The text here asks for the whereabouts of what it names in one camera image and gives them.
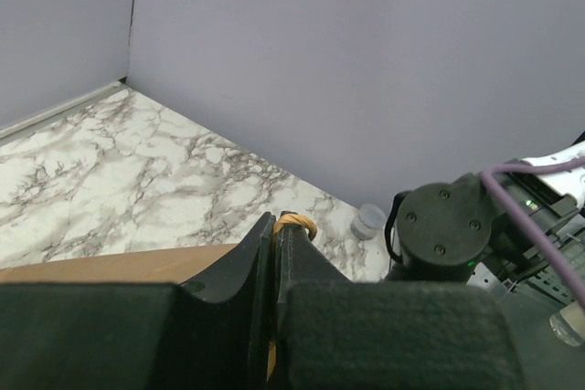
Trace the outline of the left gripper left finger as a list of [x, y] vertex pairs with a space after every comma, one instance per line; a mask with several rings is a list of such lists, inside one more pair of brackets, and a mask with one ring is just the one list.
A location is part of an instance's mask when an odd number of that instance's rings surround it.
[[178, 283], [3, 284], [1, 386], [264, 388], [274, 222]]

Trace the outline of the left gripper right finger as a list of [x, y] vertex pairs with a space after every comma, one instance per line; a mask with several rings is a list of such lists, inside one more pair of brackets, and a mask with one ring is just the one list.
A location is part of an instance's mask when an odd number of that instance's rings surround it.
[[486, 291], [349, 281], [299, 226], [277, 226], [279, 389], [520, 389], [508, 323]]

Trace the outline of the brown paper bag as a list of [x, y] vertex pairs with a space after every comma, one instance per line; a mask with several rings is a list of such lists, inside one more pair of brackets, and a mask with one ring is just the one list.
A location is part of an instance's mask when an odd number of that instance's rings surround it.
[[[275, 258], [275, 229], [287, 226], [282, 218], [276, 217], [271, 231], [271, 264], [273, 281], [271, 291], [271, 314], [269, 339], [269, 368], [275, 364], [275, 349], [278, 339], [279, 276]], [[170, 248], [133, 253], [74, 258], [46, 263], [37, 263], [3, 269], [1, 287], [5, 283], [19, 282], [57, 282], [57, 283], [92, 283], [92, 282], [136, 282], [136, 283], [178, 283], [201, 273], [214, 262], [225, 256], [237, 244], [199, 246], [191, 248]]]

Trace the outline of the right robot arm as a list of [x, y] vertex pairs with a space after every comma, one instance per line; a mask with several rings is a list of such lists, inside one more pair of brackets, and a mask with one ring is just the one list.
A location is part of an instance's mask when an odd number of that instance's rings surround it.
[[446, 281], [497, 293], [521, 283], [563, 304], [549, 325], [584, 344], [584, 139], [451, 183], [394, 196], [388, 280]]

